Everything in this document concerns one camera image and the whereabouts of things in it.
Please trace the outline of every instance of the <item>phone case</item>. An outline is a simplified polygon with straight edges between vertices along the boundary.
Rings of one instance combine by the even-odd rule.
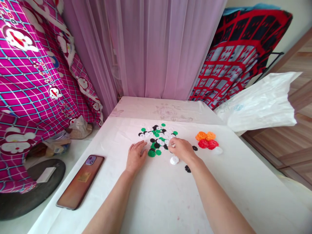
[[[90,155],[59,198],[56,206],[76,210],[83,201],[103,162],[104,157]]]

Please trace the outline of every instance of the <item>cartoon print fabric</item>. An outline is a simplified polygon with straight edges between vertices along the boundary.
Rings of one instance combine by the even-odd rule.
[[[292,17],[282,10],[223,15],[189,100],[214,109],[243,90],[263,72]]]
[[[75,53],[60,0],[0,0],[0,192],[27,192],[30,148],[102,105]]]

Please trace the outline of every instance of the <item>person's left hand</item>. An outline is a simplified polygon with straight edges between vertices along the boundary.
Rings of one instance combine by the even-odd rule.
[[[136,175],[141,167],[144,165],[147,149],[142,152],[144,146],[146,146],[147,142],[139,141],[136,144],[132,144],[129,148],[128,160],[126,165],[126,171],[133,173]]]

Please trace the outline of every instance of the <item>table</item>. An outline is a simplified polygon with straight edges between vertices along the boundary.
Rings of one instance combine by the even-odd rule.
[[[199,131],[212,131],[224,150],[196,154],[257,233],[308,233],[311,212],[205,104],[123,97],[35,222],[29,234],[81,233],[125,168],[129,146],[142,125],[166,124],[197,145]],[[90,154],[105,156],[76,211],[55,206]],[[121,233],[213,233],[196,184],[185,163],[171,165],[168,151],[148,157],[133,184]]]

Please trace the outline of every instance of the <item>sheer curtain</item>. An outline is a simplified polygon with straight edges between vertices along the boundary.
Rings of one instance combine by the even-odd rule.
[[[63,19],[75,38],[75,49],[103,104],[105,120],[116,106],[118,96],[112,75],[109,27],[106,14],[101,13],[104,7],[103,1],[64,0]]]
[[[105,1],[124,95],[187,100],[225,4]]]
[[[114,86],[119,95],[187,100],[226,4],[226,0],[64,2],[63,17],[77,52],[98,95],[104,92],[105,104],[115,94]]]

